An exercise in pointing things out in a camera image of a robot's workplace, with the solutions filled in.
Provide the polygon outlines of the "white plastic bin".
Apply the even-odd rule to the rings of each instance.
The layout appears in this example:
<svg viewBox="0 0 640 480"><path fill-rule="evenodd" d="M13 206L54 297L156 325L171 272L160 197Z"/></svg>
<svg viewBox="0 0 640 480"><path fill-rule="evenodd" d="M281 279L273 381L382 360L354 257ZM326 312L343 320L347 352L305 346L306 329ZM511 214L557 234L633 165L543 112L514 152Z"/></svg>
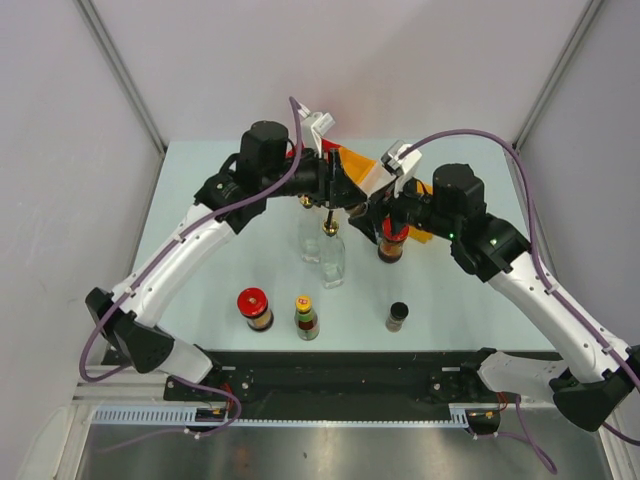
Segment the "white plastic bin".
<svg viewBox="0 0 640 480"><path fill-rule="evenodd" d="M359 189L367 198L375 196L378 192L394 192L396 183L402 174L400 167L383 162L375 162L372 169L359 183Z"/></svg>

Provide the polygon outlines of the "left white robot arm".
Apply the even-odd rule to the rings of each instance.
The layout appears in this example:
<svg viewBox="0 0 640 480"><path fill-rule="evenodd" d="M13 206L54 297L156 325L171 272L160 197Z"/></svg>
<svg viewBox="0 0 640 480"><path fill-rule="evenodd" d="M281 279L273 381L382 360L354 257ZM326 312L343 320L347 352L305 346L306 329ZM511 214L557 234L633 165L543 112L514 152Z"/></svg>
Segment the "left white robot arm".
<svg viewBox="0 0 640 480"><path fill-rule="evenodd" d="M183 284L214 252L235 238L270 198L307 196L320 206L348 209L365 200L360 183L340 169L330 174L324 137L328 113L297 115L293 133L275 121L258 121L240 149L196 192L169 238L141 267L110 290L89 292L85 305L95 327L137 372L161 371L186 381L197 398L214 397L221 376L199 347L165 332L161 317Z"/></svg>

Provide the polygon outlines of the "left yellow plastic bin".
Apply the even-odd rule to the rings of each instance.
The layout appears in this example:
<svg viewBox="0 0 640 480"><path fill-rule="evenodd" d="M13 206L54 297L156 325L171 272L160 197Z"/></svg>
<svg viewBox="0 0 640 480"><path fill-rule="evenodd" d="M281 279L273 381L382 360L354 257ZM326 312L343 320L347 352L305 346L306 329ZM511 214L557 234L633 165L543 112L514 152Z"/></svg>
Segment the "left yellow plastic bin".
<svg viewBox="0 0 640 480"><path fill-rule="evenodd" d="M345 174L356 185L362 184L375 166L375 161L344 146L340 146L338 152Z"/></svg>

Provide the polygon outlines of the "black lid spice jar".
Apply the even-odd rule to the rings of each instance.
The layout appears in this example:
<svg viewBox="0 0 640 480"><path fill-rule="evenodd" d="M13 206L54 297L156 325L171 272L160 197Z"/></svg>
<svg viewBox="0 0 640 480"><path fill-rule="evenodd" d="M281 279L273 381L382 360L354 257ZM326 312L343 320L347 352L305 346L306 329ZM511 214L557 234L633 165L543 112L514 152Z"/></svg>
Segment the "black lid spice jar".
<svg viewBox="0 0 640 480"><path fill-rule="evenodd" d="M348 222L352 223L360 218L363 218L368 212L368 204L366 202L357 204L352 208L346 209L345 212L348 216Z"/></svg>
<svg viewBox="0 0 640 480"><path fill-rule="evenodd" d="M409 315L409 307L404 302L394 302L389 308L385 326L389 332L398 332Z"/></svg>

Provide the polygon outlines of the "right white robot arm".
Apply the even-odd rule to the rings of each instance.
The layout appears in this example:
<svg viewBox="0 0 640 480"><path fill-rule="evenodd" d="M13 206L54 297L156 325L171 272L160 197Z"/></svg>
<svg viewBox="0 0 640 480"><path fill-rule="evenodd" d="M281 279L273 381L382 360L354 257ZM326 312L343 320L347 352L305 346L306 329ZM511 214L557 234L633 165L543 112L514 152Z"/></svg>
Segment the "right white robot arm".
<svg viewBox="0 0 640 480"><path fill-rule="evenodd" d="M482 349L473 369L461 376L469 399L509 392L553 404L585 431L606 423L639 381L639 349L580 307L535 256L532 244L487 212L484 184L470 166L437 168L432 190L424 194L416 191L413 177L377 164L347 177L366 205L352 225L380 233L383 221L390 220L448 240L460 268L511 301L561 357L543 361Z"/></svg>

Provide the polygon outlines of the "front green label sauce bottle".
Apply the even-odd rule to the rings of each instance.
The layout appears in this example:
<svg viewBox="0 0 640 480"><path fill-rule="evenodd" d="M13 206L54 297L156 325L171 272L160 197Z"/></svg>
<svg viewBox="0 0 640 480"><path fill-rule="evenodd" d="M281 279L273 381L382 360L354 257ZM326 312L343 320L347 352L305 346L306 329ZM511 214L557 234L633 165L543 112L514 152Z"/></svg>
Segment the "front green label sauce bottle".
<svg viewBox="0 0 640 480"><path fill-rule="evenodd" d="M318 316L309 296L300 295L296 298L294 323L302 340L312 341L319 335Z"/></svg>

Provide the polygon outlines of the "yellow plastic bin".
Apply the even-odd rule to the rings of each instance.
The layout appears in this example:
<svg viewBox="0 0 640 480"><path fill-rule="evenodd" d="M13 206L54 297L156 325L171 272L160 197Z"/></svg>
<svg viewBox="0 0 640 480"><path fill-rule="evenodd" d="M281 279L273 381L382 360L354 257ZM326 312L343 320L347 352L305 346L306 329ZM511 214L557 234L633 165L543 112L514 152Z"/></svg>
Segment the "yellow plastic bin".
<svg viewBox="0 0 640 480"><path fill-rule="evenodd" d="M338 152L345 174L356 185L362 184L375 166L375 161L344 146L340 146Z"/></svg>
<svg viewBox="0 0 640 480"><path fill-rule="evenodd" d="M427 194L431 195L433 193L432 187L420 179L414 179L411 187L406 187L406 190L411 190L418 197L424 197ZM426 244L434 238L432 233L420 230L414 226L409 227L409 237L421 244Z"/></svg>

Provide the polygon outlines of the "right yellow plastic bin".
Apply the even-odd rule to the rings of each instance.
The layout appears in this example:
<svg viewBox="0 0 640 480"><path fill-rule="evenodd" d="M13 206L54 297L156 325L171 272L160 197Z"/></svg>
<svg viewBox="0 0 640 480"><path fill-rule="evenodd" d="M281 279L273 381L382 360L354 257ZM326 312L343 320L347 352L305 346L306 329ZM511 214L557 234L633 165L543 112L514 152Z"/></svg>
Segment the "right yellow plastic bin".
<svg viewBox="0 0 640 480"><path fill-rule="evenodd" d="M414 179L411 187L406 187L406 190L411 190L418 197L424 197L427 194L431 195L433 193L432 187L420 179ZM426 244L434 238L432 233L420 230L414 226L409 227L409 237L421 244Z"/></svg>

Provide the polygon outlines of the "rear red lid jar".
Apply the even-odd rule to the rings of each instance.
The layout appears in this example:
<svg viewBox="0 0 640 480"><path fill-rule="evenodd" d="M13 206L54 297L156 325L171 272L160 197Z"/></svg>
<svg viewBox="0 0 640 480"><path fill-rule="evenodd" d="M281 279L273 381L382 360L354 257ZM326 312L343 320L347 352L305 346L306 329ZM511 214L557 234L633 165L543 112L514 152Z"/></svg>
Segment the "rear red lid jar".
<svg viewBox="0 0 640 480"><path fill-rule="evenodd" d="M389 217L382 222L378 256L385 263L396 263L403 255L404 243L409 236L409 226L403 225L397 232Z"/></svg>

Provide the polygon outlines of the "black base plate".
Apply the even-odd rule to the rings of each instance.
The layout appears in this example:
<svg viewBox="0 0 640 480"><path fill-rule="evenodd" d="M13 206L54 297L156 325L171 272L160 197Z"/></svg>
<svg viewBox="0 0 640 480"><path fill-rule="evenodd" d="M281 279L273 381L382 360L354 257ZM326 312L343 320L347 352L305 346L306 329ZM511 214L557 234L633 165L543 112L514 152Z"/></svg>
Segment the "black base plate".
<svg viewBox="0 0 640 480"><path fill-rule="evenodd" d="M213 402L223 392L244 420L395 422L445 420L453 404L499 413L512 393L487 388L470 368L475 353L223 352L199 389L167 379L170 402Z"/></svg>

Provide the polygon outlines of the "front glass oil bottle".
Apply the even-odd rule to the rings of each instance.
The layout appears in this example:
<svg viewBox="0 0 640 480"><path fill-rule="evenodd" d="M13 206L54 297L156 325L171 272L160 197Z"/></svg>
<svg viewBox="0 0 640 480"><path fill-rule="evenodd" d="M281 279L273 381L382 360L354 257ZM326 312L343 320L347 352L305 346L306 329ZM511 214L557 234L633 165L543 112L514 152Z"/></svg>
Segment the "front glass oil bottle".
<svg viewBox="0 0 640 480"><path fill-rule="evenodd" d="M333 210L322 223L319 247L322 284L326 289L337 288L344 282L345 244Z"/></svg>

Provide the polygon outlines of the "red lid jar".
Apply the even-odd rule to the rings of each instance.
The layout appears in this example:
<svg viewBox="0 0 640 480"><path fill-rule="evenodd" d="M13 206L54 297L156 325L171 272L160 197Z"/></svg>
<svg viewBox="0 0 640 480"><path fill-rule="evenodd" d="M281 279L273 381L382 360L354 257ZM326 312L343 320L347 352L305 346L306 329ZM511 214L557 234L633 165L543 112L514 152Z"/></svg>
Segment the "red lid jar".
<svg viewBox="0 0 640 480"><path fill-rule="evenodd" d="M237 297L236 305L251 330L263 332L272 326L274 316L268 297L262 289L249 287L242 290Z"/></svg>
<svg viewBox="0 0 640 480"><path fill-rule="evenodd" d="M396 263L403 255L404 243L409 236L409 226L403 225L397 232L389 217L382 222L378 256L385 263Z"/></svg>

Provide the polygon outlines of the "red plastic bin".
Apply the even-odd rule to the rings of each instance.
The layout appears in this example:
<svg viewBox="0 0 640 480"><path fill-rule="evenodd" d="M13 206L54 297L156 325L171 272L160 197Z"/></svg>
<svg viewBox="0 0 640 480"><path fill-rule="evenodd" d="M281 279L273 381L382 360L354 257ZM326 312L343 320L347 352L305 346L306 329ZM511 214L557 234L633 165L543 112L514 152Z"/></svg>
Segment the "red plastic bin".
<svg viewBox="0 0 640 480"><path fill-rule="evenodd" d="M335 143L331 140L328 140L326 138L323 138L321 141L321 145L322 145L322 149L324 152L330 152L332 150L337 150L339 151L342 146L339 143Z"/></svg>

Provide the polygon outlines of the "front red lid jar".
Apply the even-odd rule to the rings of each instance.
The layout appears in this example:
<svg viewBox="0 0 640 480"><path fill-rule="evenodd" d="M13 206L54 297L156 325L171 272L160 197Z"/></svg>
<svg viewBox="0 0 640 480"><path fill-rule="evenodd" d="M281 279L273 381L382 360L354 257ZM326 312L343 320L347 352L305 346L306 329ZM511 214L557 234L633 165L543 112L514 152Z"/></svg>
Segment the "front red lid jar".
<svg viewBox="0 0 640 480"><path fill-rule="evenodd" d="M251 330L263 332L272 326L274 316L268 297L262 289L249 287L242 290L237 297L236 305Z"/></svg>

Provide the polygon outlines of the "glass oil bottle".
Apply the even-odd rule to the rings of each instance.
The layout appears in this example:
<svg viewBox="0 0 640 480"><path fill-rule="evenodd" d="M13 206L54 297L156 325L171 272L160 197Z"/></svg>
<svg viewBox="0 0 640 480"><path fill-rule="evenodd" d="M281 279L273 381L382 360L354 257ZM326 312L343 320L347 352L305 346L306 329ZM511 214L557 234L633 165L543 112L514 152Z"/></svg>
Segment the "glass oil bottle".
<svg viewBox="0 0 640 480"><path fill-rule="evenodd" d="M310 264L320 262L319 236L321 233L322 212L307 196L299 200L301 209L298 217L298 245L302 260Z"/></svg>
<svg viewBox="0 0 640 480"><path fill-rule="evenodd" d="M333 210L322 223L319 247L322 284L326 289L337 288L344 282L345 244Z"/></svg>

